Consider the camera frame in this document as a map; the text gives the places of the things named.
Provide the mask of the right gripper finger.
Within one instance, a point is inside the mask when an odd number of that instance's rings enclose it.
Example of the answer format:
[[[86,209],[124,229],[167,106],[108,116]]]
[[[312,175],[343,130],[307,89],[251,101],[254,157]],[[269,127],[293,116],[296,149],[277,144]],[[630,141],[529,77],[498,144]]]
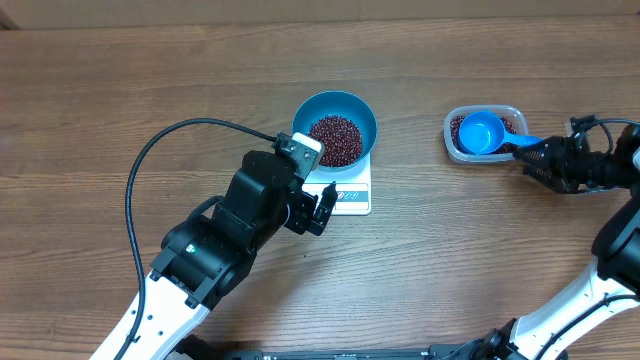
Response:
[[[562,176],[554,174],[551,170],[543,170],[535,167],[524,167],[523,174],[527,175],[555,193],[568,194],[570,187]]]
[[[564,158],[566,147],[565,137],[552,136],[533,145],[518,147],[513,156],[536,168],[553,168]]]

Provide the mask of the blue plastic measuring scoop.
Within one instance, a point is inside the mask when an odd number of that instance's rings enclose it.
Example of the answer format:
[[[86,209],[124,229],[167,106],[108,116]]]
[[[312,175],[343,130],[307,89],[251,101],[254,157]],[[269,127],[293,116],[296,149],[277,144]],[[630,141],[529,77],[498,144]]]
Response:
[[[541,141],[541,138],[535,136],[509,133],[501,118],[490,111],[467,115],[458,132],[459,145],[472,155],[492,154],[504,144],[530,146]]]

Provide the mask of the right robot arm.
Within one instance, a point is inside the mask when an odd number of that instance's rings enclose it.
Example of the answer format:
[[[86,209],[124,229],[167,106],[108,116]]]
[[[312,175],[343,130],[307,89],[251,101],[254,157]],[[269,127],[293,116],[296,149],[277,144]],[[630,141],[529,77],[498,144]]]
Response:
[[[526,175],[560,194],[627,189],[630,199],[602,227],[592,259],[566,288],[534,312],[443,353],[445,359],[556,360],[607,319],[639,305],[639,124],[623,119],[619,138],[593,152],[587,135],[613,119],[572,118],[567,137],[549,137],[514,156]]]

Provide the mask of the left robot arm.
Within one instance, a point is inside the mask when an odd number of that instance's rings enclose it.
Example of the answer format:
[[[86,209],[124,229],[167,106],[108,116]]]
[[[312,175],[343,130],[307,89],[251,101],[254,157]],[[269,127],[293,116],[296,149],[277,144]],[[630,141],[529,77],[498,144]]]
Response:
[[[196,208],[163,239],[144,280],[143,309],[130,308],[96,359],[164,359],[249,274],[258,251],[286,227],[320,235],[337,198],[302,185],[320,155],[291,146],[250,151],[226,194]]]

